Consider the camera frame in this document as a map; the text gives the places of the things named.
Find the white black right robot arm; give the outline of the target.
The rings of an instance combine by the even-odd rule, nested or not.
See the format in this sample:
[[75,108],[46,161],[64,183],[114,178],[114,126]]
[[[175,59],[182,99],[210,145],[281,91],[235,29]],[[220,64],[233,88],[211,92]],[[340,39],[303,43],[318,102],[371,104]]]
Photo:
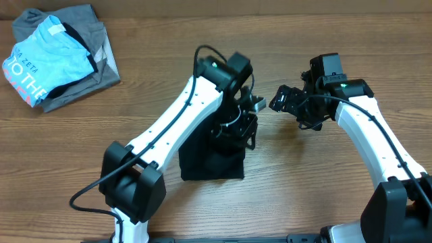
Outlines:
[[319,131],[324,121],[335,121],[366,165],[374,193],[360,219],[290,235],[288,242],[430,242],[431,174],[392,132],[370,86],[348,79],[338,53],[312,58],[301,78],[303,88],[280,86],[270,108],[294,115],[301,130]]

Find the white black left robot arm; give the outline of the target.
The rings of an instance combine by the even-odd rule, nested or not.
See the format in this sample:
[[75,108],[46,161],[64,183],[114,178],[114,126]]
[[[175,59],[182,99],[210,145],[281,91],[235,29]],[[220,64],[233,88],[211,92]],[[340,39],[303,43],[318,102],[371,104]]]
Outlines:
[[128,144],[109,145],[99,191],[115,219],[112,242],[148,242],[147,225],[164,201],[163,174],[174,155],[184,180],[243,178],[265,106],[246,85],[250,79],[251,62],[240,53],[196,58],[187,85],[163,115]]

